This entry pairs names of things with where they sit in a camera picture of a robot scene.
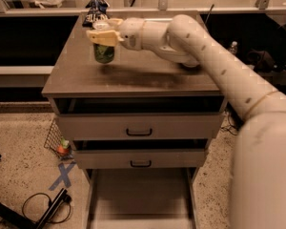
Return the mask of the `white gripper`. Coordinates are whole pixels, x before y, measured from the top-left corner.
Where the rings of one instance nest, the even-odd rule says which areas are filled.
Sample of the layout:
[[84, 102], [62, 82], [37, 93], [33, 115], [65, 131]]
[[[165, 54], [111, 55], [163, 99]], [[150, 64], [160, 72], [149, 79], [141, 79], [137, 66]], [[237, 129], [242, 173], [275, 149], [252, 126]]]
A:
[[128, 50], [142, 50], [142, 32], [145, 20], [142, 18], [128, 18], [126, 20], [120, 18], [111, 18], [107, 23], [118, 28], [118, 31], [86, 31], [88, 38], [94, 43], [103, 46], [115, 47], [121, 42], [121, 45]]

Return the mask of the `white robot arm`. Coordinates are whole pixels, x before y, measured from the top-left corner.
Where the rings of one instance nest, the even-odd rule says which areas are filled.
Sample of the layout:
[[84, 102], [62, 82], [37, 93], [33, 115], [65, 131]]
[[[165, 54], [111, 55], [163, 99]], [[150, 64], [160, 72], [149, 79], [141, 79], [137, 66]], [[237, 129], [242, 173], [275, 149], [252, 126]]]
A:
[[211, 77], [244, 124], [231, 170], [231, 229], [286, 229], [286, 94], [217, 43], [192, 17], [168, 24], [107, 19], [87, 32], [96, 44], [121, 44], [181, 62], [191, 56]]

